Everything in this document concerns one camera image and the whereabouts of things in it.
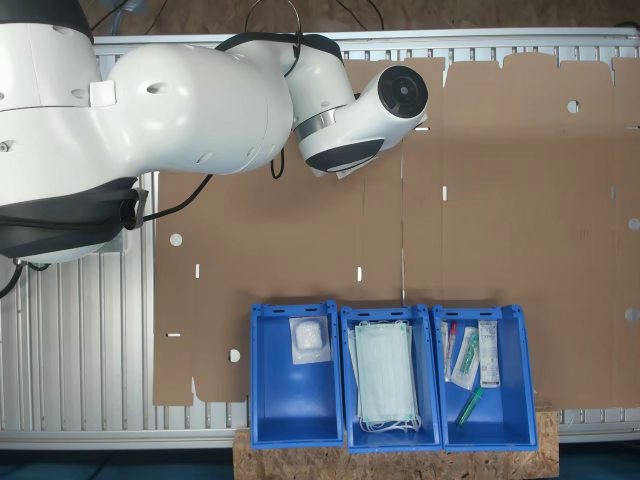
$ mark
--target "white packet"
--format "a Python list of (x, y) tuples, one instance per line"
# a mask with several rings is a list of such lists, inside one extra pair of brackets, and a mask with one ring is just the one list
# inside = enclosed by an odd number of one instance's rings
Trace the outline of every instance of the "white packet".
[(446, 320), (440, 320), (440, 337), (442, 338), (442, 360), (445, 362), (443, 365), (444, 381), (450, 382), (451, 376), (447, 368), (447, 348), (449, 348), (449, 323)]
[(327, 317), (290, 318), (289, 327), (294, 365), (331, 361)]
[(498, 321), (479, 320), (480, 335), (480, 386), (497, 388), (500, 386), (498, 362)]
[[(462, 346), (460, 347), (460, 353), (456, 360), (456, 366), (453, 369), (451, 375), (451, 381), (456, 385), (471, 390), (473, 383), (475, 382), (476, 375), (478, 373), (479, 355), (478, 355), (478, 329), (476, 327), (466, 327), (464, 329), (464, 338), (462, 339)], [(469, 355), (473, 355), (467, 359), (467, 352), (473, 348), (473, 351)]]

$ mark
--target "green syringe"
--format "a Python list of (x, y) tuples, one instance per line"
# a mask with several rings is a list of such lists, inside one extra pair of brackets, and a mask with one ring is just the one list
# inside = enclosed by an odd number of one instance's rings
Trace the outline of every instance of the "green syringe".
[(464, 408), (460, 412), (460, 415), (458, 415), (458, 418), (456, 419), (456, 426), (458, 428), (462, 428), (462, 426), (466, 423), (469, 415), (471, 415), (473, 409), (476, 408), (476, 404), (482, 398), (483, 391), (484, 390), (482, 389), (482, 387), (476, 387), (476, 389), (473, 391), (473, 393), (469, 397), (469, 400), (467, 400), (467, 403), (465, 403)]

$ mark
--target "surgical mask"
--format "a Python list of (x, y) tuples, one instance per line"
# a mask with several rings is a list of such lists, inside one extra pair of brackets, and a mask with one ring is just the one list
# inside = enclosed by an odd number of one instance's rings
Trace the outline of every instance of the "surgical mask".
[(355, 328), (355, 339), (363, 430), (417, 431), (421, 421), (411, 364), (411, 327), (406, 322), (363, 322)]

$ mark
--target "robot end effector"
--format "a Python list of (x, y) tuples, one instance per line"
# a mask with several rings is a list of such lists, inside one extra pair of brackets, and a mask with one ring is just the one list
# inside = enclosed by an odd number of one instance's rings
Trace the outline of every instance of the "robot end effector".
[(322, 112), (294, 130), (303, 158), (323, 172), (357, 167), (424, 122), (428, 97), (418, 73), (405, 66), (389, 67), (353, 103)]

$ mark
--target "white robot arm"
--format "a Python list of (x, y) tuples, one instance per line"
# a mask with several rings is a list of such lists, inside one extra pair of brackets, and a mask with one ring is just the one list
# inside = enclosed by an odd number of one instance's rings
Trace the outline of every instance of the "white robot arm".
[(6, 257), (73, 260), (139, 225), (141, 192), (132, 187), (147, 172), (253, 170), (292, 130), (316, 173), (337, 172), (426, 118), (416, 72), (389, 67), (356, 100), (338, 45), (320, 35), (303, 36), (299, 49), (295, 35), (266, 33), (236, 35), (215, 50), (148, 45), (104, 81), (92, 40), (77, 0), (0, 2)]

